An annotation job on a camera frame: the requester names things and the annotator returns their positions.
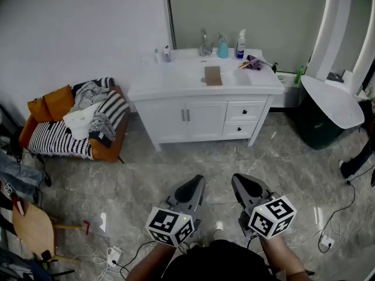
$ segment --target white towel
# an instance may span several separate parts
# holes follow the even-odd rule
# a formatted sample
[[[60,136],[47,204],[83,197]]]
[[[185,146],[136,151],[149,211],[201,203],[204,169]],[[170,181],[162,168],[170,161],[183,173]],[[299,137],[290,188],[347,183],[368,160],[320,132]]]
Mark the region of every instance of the white towel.
[[[98,107],[103,102],[100,101],[85,109],[71,112],[63,117],[65,125],[71,130],[71,135],[75,139],[82,140],[88,138],[88,129]]]

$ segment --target cabinet door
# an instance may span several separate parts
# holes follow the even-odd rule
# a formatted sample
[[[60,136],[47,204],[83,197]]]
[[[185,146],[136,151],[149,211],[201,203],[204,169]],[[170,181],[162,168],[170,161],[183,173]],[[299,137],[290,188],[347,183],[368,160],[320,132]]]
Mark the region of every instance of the cabinet door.
[[[227,101],[186,103],[189,139],[194,141],[220,139],[223,132],[227,104]]]
[[[159,143],[180,142],[188,138],[185,105],[183,102],[150,100],[143,105],[142,121],[150,128]]]

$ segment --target drawer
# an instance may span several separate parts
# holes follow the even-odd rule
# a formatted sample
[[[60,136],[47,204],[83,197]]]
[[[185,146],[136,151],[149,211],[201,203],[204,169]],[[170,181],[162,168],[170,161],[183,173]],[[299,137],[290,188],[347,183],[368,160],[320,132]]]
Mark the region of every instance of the drawer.
[[[228,102],[226,122],[257,121],[263,112],[266,101]]]
[[[222,139],[251,138],[258,121],[225,122]]]

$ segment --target orange sofa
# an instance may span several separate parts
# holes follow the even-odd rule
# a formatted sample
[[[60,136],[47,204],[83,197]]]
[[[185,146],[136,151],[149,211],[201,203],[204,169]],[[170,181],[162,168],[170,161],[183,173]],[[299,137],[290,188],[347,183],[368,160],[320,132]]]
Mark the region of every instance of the orange sofa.
[[[112,87],[110,87],[110,89],[119,93],[119,95],[121,97],[123,97],[124,100],[126,100],[119,86],[112,86]],[[22,133],[19,137],[19,144],[21,145],[21,147],[23,147],[27,150],[29,150],[30,140],[31,140],[31,138],[32,138],[32,136],[33,136],[33,134],[34,134],[34,132],[37,129],[39,124],[51,124],[51,125],[54,124],[53,121],[52,122],[45,121],[45,123],[43,123],[43,122],[40,123],[39,117],[38,117],[38,120],[39,120],[39,122],[37,121],[36,118],[34,118],[33,115],[31,115],[29,117],[28,121],[26,122],[25,126],[23,127]],[[121,150],[121,146],[122,146],[122,141],[123,141],[124,135],[125,135],[125,130],[126,130],[127,125],[128,125],[128,121],[129,121],[129,111],[127,111],[124,114],[124,116],[121,118],[121,121],[118,124],[117,129],[116,129],[115,141],[111,142],[111,145],[110,145],[109,148],[106,147],[105,145],[103,145],[99,140],[96,140],[96,139],[93,139],[93,138],[85,139],[86,146],[90,150],[90,156],[92,157],[93,160],[106,160],[108,162],[116,162],[117,160],[120,160],[121,162],[123,162],[122,159],[119,157],[119,155],[120,155],[120,150]]]

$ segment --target red object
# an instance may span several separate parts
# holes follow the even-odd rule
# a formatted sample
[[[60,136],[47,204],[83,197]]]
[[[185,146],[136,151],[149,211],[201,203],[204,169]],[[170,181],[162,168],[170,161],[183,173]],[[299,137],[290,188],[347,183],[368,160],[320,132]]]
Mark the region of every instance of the red object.
[[[25,215],[25,208],[23,206],[23,201],[15,194],[11,194],[11,199],[13,202],[13,205],[16,207],[20,215]]]
[[[90,229],[90,223],[89,223],[88,221],[86,221],[86,220],[83,220],[83,222],[84,222],[85,224],[87,224],[86,235],[88,235],[88,229]]]

